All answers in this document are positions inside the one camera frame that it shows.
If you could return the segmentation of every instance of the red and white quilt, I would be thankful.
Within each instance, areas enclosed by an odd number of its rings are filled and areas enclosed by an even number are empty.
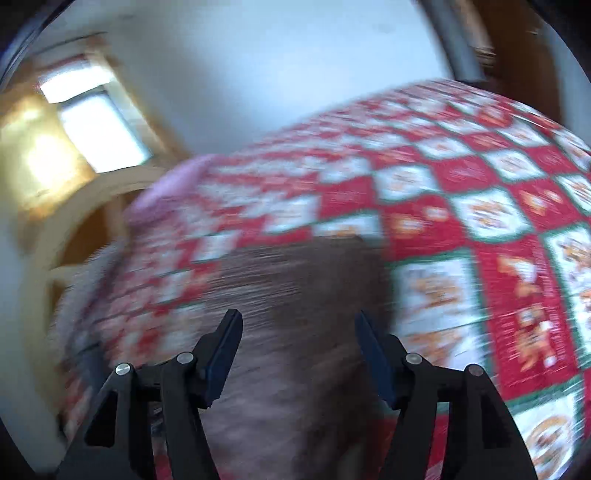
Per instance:
[[[231,250],[360,235],[389,262],[392,331],[435,364],[483,365],[552,480],[591,427],[590,163],[539,112],[449,80],[323,113],[218,158],[135,239],[103,342],[114,365],[171,358]]]

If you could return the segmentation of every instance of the white wall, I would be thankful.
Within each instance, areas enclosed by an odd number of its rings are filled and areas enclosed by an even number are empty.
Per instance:
[[[558,76],[563,123],[591,145],[591,82],[556,31],[544,24]]]
[[[107,30],[129,82],[195,153],[450,76],[413,0],[168,0]]]
[[[22,347],[18,321],[25,259],[11,233],[14,210],[0,188],[0,417],[14,443],[36,471],[54,469],[64,454],[57,425],[37,395],[33,373]]]

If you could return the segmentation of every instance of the wooden door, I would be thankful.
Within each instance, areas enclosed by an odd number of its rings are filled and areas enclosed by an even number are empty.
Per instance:
[[[540,18],[525,0],[471,1],[495,53],[498,93],[561,122],[557,74]]]

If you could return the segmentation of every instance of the pink pillow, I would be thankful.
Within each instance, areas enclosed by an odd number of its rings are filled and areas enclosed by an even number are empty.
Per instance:
[[[174,204],[171,200],[194,191],[208,166],[217,158],[214,154],[200,155],[166,172],[126,208],[125,218],[129,225],[138,228],[161,218]]]

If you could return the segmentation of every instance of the metal screw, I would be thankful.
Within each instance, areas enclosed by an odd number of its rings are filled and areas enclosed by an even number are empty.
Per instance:
[[[115,373],[117,375],[126,375],[131,371],[131,365],[130,364],[119,364],[115,367]]]
[[[193,361],[193,354],[191,352],[183,352],[177,356],[177,362],[180,364],[188,364]]]
[[[480,365],[472,364],[468,367],[468,371],[475,377],[479,377],[484,373],[484,370]]]
[[[423,357],[420,356],[418,353],[409,353],[406,356],[407,362],[411,365],[418,365],[423,361]]]

